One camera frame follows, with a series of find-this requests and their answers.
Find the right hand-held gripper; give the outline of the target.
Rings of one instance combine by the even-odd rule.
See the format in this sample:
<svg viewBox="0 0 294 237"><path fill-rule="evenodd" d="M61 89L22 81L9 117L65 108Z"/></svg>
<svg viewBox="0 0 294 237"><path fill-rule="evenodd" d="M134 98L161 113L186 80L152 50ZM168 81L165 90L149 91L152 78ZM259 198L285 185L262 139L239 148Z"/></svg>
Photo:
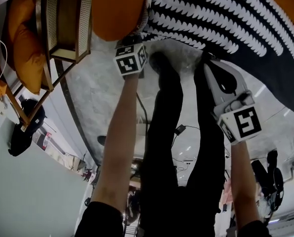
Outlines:
<svg viewBox="0 0 294 237"><path fill-rule="evenodd" d="M238 144L259 135L262 132L260 107L252 92L246 90L241 73L224 62L208 60L204 63L204 74L216 106L213 113L217 124L229 142Z"/></svg>

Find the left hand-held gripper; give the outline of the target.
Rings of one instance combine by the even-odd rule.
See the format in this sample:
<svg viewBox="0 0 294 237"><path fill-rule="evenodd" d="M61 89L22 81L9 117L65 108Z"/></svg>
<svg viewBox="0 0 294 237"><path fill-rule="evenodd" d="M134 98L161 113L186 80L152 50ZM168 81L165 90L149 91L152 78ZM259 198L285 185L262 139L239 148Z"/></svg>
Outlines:
<svg viewBox="0 0 294 237"><path fill-rule="evenodd" d="M141 35L130 35L119 40L115 47L114 63L122 77L142 72L147 52Z"/></svg>

